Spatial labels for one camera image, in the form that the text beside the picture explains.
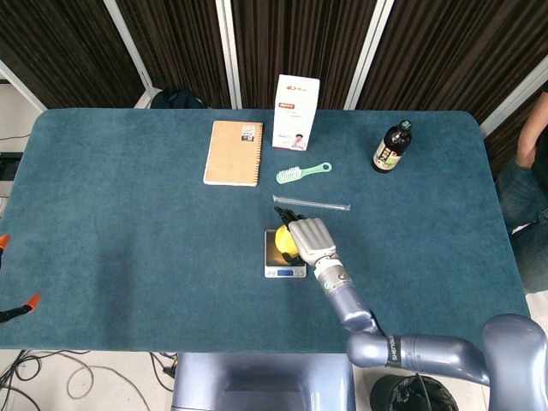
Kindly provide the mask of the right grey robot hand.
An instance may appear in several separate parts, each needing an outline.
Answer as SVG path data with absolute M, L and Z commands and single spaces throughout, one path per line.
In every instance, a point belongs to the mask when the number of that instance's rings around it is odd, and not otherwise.
M 315 266 L 322 258 L 337 254 L 335 242 L 320 218 L 307 218 L 279 206 L 274 210 L 288 227 L 304 263 Z

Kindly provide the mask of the left orange-tipped robot hand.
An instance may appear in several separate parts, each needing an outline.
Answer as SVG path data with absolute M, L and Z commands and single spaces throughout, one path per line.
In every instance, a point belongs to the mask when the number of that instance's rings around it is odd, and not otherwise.
M 2 266 L 3 253 L 10 241 L 9 235 L 0 235 L 0 268 Z M 32 313 L 41 302 L 41 294 L 32 295 L 30 299 L 22 305 L 0 311 L 0 324 L 7 323 L 12 319 Z

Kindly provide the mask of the yellow lemon-shaped object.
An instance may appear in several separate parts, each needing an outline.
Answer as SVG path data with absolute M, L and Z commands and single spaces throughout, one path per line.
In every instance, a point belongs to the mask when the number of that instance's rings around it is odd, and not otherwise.
M 284 224 L 280 226 L 275 233 L 275 245 L 280 253 L 286 253 L 291 257 L 299 254 L 295 241 L 288 229 Z

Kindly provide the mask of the small digital scale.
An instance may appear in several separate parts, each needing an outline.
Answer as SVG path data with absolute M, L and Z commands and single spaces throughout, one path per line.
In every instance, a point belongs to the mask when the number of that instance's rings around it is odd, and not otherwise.
M 275 234 L 274 229 L 265 231 L 265 278 L 305 278 L 307 265 L 298 255 L 281 253 L 275 243 Z

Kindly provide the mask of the green brush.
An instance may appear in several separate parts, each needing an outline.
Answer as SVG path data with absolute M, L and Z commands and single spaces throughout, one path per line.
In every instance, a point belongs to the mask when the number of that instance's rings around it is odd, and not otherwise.
M 305 176 L 313 174 L 327 173 L 332 170 L 332 165 L 328 162 L 318 164 L 313 167 L 302 169 L 299 166 L 291 167 L 286 170 L 278 171 L 276 174 L 276 181 L 278 184 L 286 184 L 290 182 L 296 182 Z

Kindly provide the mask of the brown spiral notebook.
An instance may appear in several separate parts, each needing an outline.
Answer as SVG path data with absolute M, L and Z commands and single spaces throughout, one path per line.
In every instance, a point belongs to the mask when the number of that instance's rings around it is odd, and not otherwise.
M 203 183 L 256 187 L 259 184 L 262 137 L 261 122 L 215 121 Z

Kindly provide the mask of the dark glass bottle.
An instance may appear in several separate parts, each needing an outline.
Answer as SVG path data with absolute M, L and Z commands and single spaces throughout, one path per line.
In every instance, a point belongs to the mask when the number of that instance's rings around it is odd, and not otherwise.
M 411 129 L 407 119 L 389 128 L 372 156 L 372 167 L 378 173 L 389 173 L 396 167 L 411 143 Z

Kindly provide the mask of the white carton box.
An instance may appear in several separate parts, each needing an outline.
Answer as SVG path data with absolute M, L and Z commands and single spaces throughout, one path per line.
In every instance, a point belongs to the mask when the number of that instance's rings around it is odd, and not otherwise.
M 305 151 L 318 107 L 320 79 L 280 74 L 275 97 L 272 146 Z

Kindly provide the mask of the black floor power strip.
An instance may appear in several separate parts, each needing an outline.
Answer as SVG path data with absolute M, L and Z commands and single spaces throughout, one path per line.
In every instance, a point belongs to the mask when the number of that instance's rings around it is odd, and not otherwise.
M 22 155 L 22 152 L 0 152 L 0 182 L 15 179 Z

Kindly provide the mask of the blue table cloth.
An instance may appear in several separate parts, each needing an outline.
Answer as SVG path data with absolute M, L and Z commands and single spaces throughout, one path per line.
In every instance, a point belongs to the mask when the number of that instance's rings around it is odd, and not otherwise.
M 412 123 L 396 167 L 372 156 Z M 203 183 L 212 125 L 268 110 L 48 110 L 34 123 L 0 235 L 0 348 L 341 353 L 348 332 L 313 274 L 264 276 L 272 195 L 321 218 L 388 333 L 478 343 L 484 323 L 528 314 L 482 134 L 465 111 L 321 110 L 304 152 L 262 145 L 256 187 Z M 332 170 L 278 184 L 278 171 Z

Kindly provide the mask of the blue robot torso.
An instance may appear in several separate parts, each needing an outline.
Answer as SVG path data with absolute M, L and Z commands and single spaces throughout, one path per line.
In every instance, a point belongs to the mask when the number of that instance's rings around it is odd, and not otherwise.
M 356 411 L 344 354 L 180 353 L 170 411 Z

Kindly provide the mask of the black trash bin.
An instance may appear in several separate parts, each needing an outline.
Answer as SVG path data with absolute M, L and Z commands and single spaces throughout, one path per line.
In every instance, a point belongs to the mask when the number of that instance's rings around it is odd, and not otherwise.
M 426 375 L 386 375 L 372 387 L 372 411 L 459 411 L 455 398 Z

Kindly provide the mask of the black bag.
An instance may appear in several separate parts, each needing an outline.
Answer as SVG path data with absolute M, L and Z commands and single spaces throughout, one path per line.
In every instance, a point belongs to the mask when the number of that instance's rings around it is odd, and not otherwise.
M 163 90 L 152 99 L 151 109 L 208 109 L 200 98 L 186 90 Z

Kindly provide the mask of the person in jeans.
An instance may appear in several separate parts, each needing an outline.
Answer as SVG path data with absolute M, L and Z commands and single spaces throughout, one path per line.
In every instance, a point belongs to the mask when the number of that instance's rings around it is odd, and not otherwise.
M 523 288 L 548 290 L 548 82 L 521 129 L 496 190 Z

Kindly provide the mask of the white partition frame post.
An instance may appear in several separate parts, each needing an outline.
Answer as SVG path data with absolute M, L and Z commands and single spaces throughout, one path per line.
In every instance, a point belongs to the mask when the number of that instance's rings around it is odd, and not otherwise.
M 508 97 L 480 124 L 486 139 L 548 80 L 548 54 Z
M 146 65 L 144 64 L 144 61 L 136 47 L 128 26 L 123 19 L 122 12 L 119 9 L 116 0 L 103 0 L 103 2 L 116 27 L 116 30 L 122 39 L 122 42 L 126 47 L 126 50 L 128 51 L 128 54 L 144 87 L 144 92 L 135 104 L 134 108 L 149 109 L 153 98 L 160 92 L 160 89 L 154 87 L 152 84 L 151 76 L 149 75 Z
M 223 47 L 223 59 L 231 107 L 242 109 L 241 84 L 235 42 L 235 27 L 231 0 L 215 0 L 217 21 Z
M 343 108 L 355 110 L 395 0 L 376 0 Z
M 39 112 L 47 110 L 46 106 L 22 82 L 22 80 L 0 59 L 0 75 L 7 80 Z

